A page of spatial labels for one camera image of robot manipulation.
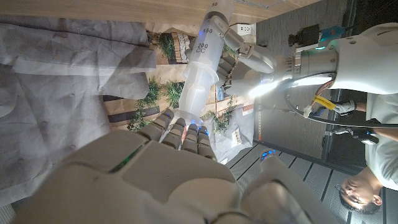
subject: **black cable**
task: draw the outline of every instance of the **black cable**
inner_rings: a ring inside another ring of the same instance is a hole
[[[376,16],[377,14],[379,14],[380,12],[382,12],[383,10],[385,10],[385,8],[389,7],[391,4],[393,4],[394,2],[396,2],[397,0],[392,0],[391,2],[386,3],[385,5],[381,6],[376,12],[374,12],[373,14],[371,14],[370,16],[368,16],[367,18],[363,19],[362,21],[359,21],[357,23],[355,23],[352,26],[349,27],[345,27],[345,31],[348,31],[350,29],[355,28],[356,26],[368,21],[369,19],[371,19],[372,17]]]
[[[304,117],[304,112],[300,111],[299,109],[297,109],[296,107],[293,106],[293,104],[290,102],[289,100],[289,93],[288,90],[285,89],[284,90],[284,99],[287,103],[287,106],[289,106],[289,108],[296,112],[297,114],[301,115]],[[317,118],[314,116],[308,116],[308,119],[313,120],[313,121],[317,121],[317,122],[321,122],[321,123],[325,123],[325,124],[332,124],[332,125],[337,125],[337,126],[347,126],[347,127],[357,127],[357,128],[398,128],[398,124],[369,124],[366,122],[358,122],[358,123],[346,123],[346,122],[341,122],[341,121],[332,121],[329,119],[322,119],[322,118]]]
[[[296,81],[314,77],[317,75],[328,75],[332,80],[334,80],[336,77],[336,72],[320,72],[320,73],[316,73],[316,74],[312,74],[312,75],[307,75],[306,77],[300,77],[300,78],[296,78],[296,79],[286,79],[279,83],[278,89],[286,90],[290,87],[297,86],[297,85],[294,85],[294,82],[296,82]]]

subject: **glove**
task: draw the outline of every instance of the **glove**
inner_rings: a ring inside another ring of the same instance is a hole
[[[332,134],[344,134],[350,133],[353,134],[353,130],[350,127],[339,127],[330,131]]]
[[[340,114],[340,116],[352,114],[356,109],[356,103],[353,100],[335,103],[335,105],[336,107],[333,110]]]

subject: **gray cloth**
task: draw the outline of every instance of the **gray cloth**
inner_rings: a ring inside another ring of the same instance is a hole
[[[0,24],[0,63],[16,73],[96,76],[98,94],[130,99],[146,96],[144,72],[156,67],[146,47],[9,24]]]
[[[214,126],[211,120],[204,121],[209,131],[211,148],[213,149],[217,161],[221,162],[228,158],[230,161],[240,150],[251,147],[254,135],[254,113],[243,116],[243,108],[233,110],[227,129],[220,134],[213,132]],[[239,128],[242,144],[235,147],[232,145],[232,133]]]
[[[1,102],[16,96],[0,117],[0,207],[32,195],[59,161],[110,132],[100,95],[145,97],[153,68],[145,47],[0,24]]]
[[[148,46],[146,30],[140,22],[0,15],[0,23],[33,29],[69,32],[127,44]]]

